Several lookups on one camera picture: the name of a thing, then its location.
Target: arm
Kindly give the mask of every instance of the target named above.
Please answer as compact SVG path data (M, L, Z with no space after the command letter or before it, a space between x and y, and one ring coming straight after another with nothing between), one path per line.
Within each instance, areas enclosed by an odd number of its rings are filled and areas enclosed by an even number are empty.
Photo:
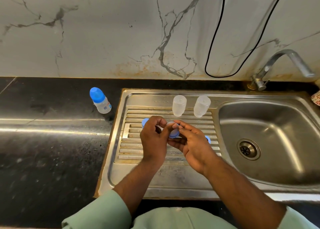
M146 123L140 137L143 146L142 161L118 183L76 214L62 222L65 229L127 229L149 183L165 160L167 140L172 125L160 116Z
M140 204L151 179L162 166L167 153L167 140L173 124L160 116L152 116L145 124L140 138L143 146L142 161L114 187L132 215ZM157 125L164 128L162 132Z
M286 207L269 198L218 157L202 131L183 121L175 122L184 137L169 139L169 145L181 150L190 166L209 180L241 227L278 228Z

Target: light green shirt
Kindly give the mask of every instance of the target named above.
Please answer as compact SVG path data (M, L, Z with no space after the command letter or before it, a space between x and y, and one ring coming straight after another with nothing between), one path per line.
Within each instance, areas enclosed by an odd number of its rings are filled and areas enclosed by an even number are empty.
M113 190L66 218L63 229L128 229L131 215L121 197ZM233 225L197 208L157 208L141 216L133 223L134 229L236 229ZM303 215L287 207L279 229L316 229Z

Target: hand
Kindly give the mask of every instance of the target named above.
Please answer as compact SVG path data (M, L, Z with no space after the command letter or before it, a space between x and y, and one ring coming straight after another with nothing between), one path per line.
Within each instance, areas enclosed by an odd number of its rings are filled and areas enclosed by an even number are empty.
M212 162L212 159L217 156L212 150L208 140L203 132L186 122L175 120L179 124L180 136L183 138L169 138L168 144L180 151L186 157L189 165L198 173L204 175L206 165Z
M167 154L167 141L170 132L174 130L173 125L176 124L167 125L166 120L161 116L150 117L140 133L143 147L142 161L152 162L159 167L163 164Z

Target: black granite countertop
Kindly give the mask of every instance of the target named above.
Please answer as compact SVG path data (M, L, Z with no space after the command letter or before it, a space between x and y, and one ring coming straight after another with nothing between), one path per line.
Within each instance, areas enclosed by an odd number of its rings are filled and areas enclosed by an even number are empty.
M93 105L89 90L94 86L112 104L110 113L102 115ZM244 87L240 81L0 78L0 226L60 228L64 218L94 200L122 88ZM318 91L308 83L270 82L267 87ZM211 201L144 200L138 213L160 206L198 207L232 221L222 202ZM319 205L293 207L320 225Z

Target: shirt sleeve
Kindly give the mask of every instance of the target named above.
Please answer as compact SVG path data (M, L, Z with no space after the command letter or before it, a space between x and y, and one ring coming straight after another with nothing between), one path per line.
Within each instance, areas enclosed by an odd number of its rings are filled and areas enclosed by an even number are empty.
M117 192L110 190L62 222L63 229L128 229L131 215Z
M319 229L303 215L287 206L287 212L278 229Z

